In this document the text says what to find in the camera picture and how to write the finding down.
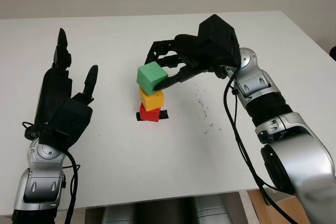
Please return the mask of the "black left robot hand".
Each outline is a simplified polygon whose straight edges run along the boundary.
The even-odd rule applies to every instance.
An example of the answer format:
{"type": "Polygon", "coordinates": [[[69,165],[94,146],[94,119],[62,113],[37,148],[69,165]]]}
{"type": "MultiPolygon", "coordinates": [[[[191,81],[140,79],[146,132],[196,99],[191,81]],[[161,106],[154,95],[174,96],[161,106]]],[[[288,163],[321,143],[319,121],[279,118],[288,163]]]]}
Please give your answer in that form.
{"type": "Polygon", "coordinates": [[[35,126],[46,126],[57,109],[67,100],[75,101],[75,105],[79,107],[80,118],[76,119],[75,123],[82,124],[84,127],[90,123],[92,108],[88,105],[93,101],[98,66],[94,65],[90,68],[85,79],[84,90],[72,97],[72,79],[69,78],[68,71],[71,66],[71,54],[67,47],[66,33],[63,28],[60,28],[52,66],[43,77],[34,120],[35,126]]]}

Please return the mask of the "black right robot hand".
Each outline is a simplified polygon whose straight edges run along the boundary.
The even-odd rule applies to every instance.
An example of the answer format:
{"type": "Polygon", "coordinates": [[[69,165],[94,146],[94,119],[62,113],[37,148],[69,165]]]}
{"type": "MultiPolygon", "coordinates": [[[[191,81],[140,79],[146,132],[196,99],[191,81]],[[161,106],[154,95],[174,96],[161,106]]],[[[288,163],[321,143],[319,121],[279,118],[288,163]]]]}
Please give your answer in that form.
{"type": "Polygon", "coordinates": [[[181,34],[172,40],[153,42],[145,63],[156,62],[160,67],[176,68],[184,63],[177,74],[160,81],[155,91],[166,89],[178,82],[184,82],[202,72],[213,72],[217,77],[227,77],[223,68],[216,69],[208,55],[197,45],[197,37],[181,34]]]}

